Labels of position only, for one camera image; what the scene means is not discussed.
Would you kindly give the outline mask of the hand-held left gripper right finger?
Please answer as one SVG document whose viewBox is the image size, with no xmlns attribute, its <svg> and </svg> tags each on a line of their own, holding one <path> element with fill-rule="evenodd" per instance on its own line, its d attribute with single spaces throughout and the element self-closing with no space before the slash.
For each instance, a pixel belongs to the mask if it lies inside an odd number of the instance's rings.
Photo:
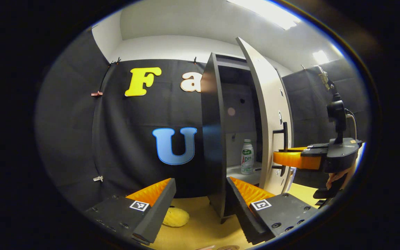
<svg viewBox="0 0 400 250">
<path fill-rule="evenodd" d="M 227 177 L 227 186 L 243 234 L 253 245 L 283 236 L 318 212 L 290 193 L 274 195 L 234 177 Z"/>
</svg>

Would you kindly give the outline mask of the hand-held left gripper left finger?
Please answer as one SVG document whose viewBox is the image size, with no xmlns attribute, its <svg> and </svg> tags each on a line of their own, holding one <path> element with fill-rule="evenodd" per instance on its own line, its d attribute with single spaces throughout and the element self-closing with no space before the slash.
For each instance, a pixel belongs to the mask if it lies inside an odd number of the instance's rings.
<svg viewBox="0 0 400 250">
<path fill-rule="evenodd" d="M 84 215 L 119 239 L 154 243 L 176 194 L 176 180 L 168 178 L 127 196 L 111 195 Z"/>
</svg>

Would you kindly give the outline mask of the white green-label bottle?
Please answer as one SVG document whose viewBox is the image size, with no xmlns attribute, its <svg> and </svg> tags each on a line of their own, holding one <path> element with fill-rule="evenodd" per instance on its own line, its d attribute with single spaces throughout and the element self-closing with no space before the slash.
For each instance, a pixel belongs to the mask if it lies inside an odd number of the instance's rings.
<svg viewBox="0 0 400 250">
<path fill-rule="evenodd" d="M 254 165 L 254 148 L 251 139 L 244 139 L 243 147 L 241 150 L 241 168 L 240 172 L 243 175 L 250 175 L 253 173 Z"/>
</svg>

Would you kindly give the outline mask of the grey cabinet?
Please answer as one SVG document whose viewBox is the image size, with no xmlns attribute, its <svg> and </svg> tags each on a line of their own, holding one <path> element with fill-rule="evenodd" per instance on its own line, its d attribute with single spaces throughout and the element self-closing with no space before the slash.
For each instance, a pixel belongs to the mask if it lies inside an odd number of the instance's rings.
<svg viewBox="0 0 400 250">
<path fill-rule="evenodd" d="M 207 197 L 224 223 L 233 215 L 227 198 L 228 167 L 240 165 L 244 139 L 253 139 L 261 168 L 261 118 L 251 71 L 245 57 L 211 53 L 200 81 Z"/>
</svg>

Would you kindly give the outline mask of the yellow bumpy toy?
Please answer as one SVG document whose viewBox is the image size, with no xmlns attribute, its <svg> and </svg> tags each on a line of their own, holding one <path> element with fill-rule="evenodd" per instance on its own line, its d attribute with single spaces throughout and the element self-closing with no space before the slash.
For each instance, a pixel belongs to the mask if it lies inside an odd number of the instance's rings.
<svg viewBox="0 0 400 250">
<path fill-rule="evenodd" d="M 162 224 L 169 227 L 182 227 L 190 220 L 190 215 L 184 209 L 169 207 Z"/>
</svg>

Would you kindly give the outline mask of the black backdrop cloth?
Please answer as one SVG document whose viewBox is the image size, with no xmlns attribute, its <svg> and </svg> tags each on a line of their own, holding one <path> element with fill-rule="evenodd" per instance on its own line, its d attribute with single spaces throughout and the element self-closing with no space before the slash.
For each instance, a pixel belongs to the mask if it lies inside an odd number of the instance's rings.
<svg viewBox="0 0 400 250">
<path fill-rule="evenodd" d="M 127 196 L 174 178 L 174 198 L 209 202 L 200 81 L 211 53 L 244 57 L 239 44 L 157 35 L 123 41 L 108 51 L 114 39 L 100 41 L 92 30 L 78 35 L 39 90 L 35 138 L 57 189 L 86 211 L 111 195 Z M 111 65 L 118 57 L 119 64 Z M 332 95 L 313 67 L 289 75 L 274 67 L 289 100 L 289 147 L 335 139 L 327 115 Z M 97 91 L 103 95 L 91 97 Z M 93 181 L 98 176 L 102 183 Z"/>
</svg>

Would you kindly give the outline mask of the small ceiling light panel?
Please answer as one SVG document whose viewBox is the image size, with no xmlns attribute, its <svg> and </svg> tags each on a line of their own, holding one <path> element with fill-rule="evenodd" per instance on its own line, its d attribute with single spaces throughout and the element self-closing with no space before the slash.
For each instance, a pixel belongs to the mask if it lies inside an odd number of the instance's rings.
<svg viewBox="0 0 400 250">
<path fill-rule="evenodd" d="M 318 65 L 326 64 L 326 63 L 330 62 L 328 56 L 326 55 L 326 53 L 323 50 L 313 52 L 312 56 Z"/>
</svg>

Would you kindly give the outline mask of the large ceiling light panel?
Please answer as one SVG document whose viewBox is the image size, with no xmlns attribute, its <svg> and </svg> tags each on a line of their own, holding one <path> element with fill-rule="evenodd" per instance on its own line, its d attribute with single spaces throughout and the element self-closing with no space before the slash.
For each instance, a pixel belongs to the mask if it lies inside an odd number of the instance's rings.
<svg viewBox="0 0 400 250">
<path fill-rule="evenodd" d="M 227 0 L 227 2 L 238 5 L 244 9 L 252 11 L 267 21 L 288 30 L 297 26 L 301 19 L 294 14 L 281 8 L 279 5 L 269 0 Z"/>
</svg>

